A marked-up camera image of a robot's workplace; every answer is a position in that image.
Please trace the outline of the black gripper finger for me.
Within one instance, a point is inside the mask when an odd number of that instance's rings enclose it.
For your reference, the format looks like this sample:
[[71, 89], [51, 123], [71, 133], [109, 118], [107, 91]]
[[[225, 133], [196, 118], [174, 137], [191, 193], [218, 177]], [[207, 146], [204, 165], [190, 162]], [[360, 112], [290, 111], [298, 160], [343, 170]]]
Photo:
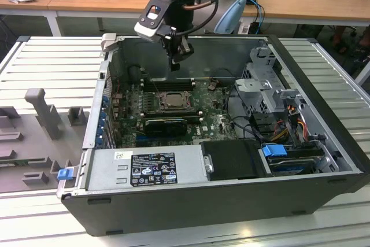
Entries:
[[168, 64], [171, 72], [178, 71], [180, 69], [180, 62], [194, 54], [194, 48], [187, 39], [187, 36], [169, 35], [162, 38], [162, 46], [168, 56]]

